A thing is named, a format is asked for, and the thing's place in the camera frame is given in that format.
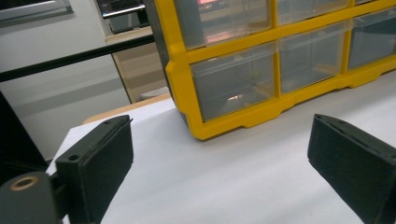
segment red light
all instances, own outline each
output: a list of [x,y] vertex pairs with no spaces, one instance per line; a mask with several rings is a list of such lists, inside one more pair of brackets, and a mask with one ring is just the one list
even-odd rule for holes
[[217,0],[198,0],[198,4],[206,4],[211,2],[216,2]]

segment plastic drawer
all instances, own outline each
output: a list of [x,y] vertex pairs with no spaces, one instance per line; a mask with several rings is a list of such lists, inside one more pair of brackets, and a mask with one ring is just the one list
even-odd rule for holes
[[354,19],[349,69],[396,53],[396,7]]
[[175,0],[187,49],[213,45],[271,27],[269,0]]
[[344,33],[351,21],[279,40],[282,92],[298,90],[340,73]]
[[346,7],[348,0],[277,0],[279,25],[302,21]]
[[275,43],[191,65],[203,120],[274,96]]

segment yellow drawer frame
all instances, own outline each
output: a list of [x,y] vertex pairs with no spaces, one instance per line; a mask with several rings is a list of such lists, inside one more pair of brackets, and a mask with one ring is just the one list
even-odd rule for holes
[[276,53],[274,56],[275,96],[272,99],[209,121],[203,121],[192,80],[190,64],[251,48],[269,41],[275,41],[285,36],[318,29],[325,25],[352,19],[366,13],[393,7],[396,6],[396,1],[376,0],[355,6],[355,0],[350,0],[347,8],[309,20],[277,26],[276,0],[271,0],[271,19],[273,24],[271,29],[215,46],[190,50],[186,49],[183,43],[174,0],[154,0],[154,3],[169,57],[169,62],[165,66],[168,84],[177,109],[185,115],[191,134],[198,139],[204,140],[238,127],[249,128],[267,120],[275,119],[282,111],[300,102],[329,91],[346,87],[359,87],[377,79],[383,73],[396,68],[395,54],[383,60],[348,71],[347,65],[351,39],[351,31],[348,31],[345,34],[340,74],[297,91],[282,93],[280,90],[279,55]]

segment white table surface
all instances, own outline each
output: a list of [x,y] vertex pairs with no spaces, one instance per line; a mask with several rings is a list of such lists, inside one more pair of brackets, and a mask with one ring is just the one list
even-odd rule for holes
[[[125,113],[134,163],[102,223],[362,223],[308,162],[316,113],[396,147],[396,71],[208,141],[191,137],[172,100]],[[56,157],[100,122],[71,129]]]

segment black horizontal bar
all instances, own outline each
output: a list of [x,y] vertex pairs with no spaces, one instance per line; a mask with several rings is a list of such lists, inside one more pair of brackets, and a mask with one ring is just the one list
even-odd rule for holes
[[51,69],[63,67],[72,63],[80,63],[90,59],[105,56],[107,54],[116,53],[126,49],[136,48],[154,42],[153,35],[146,35],[132,40],[123,41],[121,43],[104,46],[98,49],[91,49],[81,53],[69,55],[51,61],[37,63],[14,70],[0,73],[0,82],[9,81],[15,78],[27,77],[36,73],[46,72]]

